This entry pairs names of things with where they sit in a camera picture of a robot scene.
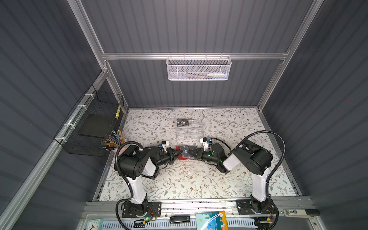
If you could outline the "red leather card holder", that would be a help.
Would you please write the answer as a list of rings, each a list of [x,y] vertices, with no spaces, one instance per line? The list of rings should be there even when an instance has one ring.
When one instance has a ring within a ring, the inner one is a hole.
[[[196,145],[176,146],[176,149],[182,151],[182,153],[179,156],[178,160],[182,161],[182,160],[195,160],[196,159],[195,157],[191,156],[191,154],[189,153],[190,150],[197,149]]]

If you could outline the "black VIP credit card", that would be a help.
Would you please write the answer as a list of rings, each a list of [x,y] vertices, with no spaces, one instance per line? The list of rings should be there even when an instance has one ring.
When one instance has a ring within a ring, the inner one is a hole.
[[[189,119],[187,118],[179,118],[176,120],[177,127],[187,127],[189,126]]]

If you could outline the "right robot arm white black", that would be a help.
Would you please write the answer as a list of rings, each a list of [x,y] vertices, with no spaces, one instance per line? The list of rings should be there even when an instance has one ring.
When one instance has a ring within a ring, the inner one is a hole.
[[[218,144],[207,144],[208,147],[197,148],[189,151],[189,154],[197,160],[214,165],[221,173],[227,174],[236,166],[242,164],[252,173],[253,191],[251,198],[253,202],[262,204],[268,197],[267,178],[273,155],[267,149],[256,143],[246,140],[240,146],[225,155],[225,150]]]

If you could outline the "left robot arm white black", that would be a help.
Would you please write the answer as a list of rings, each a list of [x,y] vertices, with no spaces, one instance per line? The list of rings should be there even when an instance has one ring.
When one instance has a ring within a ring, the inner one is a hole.
[[[181,154],[181,150],[165,148],[163,145],[143,147],[135,141],[122,144],[115,154],[114,169],[129,188],[128,201],[134,205],[144,204],[147,194],[143,188],[143,178],[155,179],[162,165],[172,165]]]

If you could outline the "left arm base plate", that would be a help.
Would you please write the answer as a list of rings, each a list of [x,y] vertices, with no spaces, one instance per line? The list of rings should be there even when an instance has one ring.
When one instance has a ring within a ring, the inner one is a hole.
[[[161,216],[162,202],[133,204],[126,202],[121,207],[122,218],[157,218]]]

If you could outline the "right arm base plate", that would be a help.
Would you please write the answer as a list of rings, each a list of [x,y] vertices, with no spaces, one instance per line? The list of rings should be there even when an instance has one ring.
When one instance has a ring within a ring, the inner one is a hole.
[[[261,215],[261,214],[278,214],[278,208],[272,199],[266,199],[263,202],[252,199],[238,199],[236,206],[240,215]]]

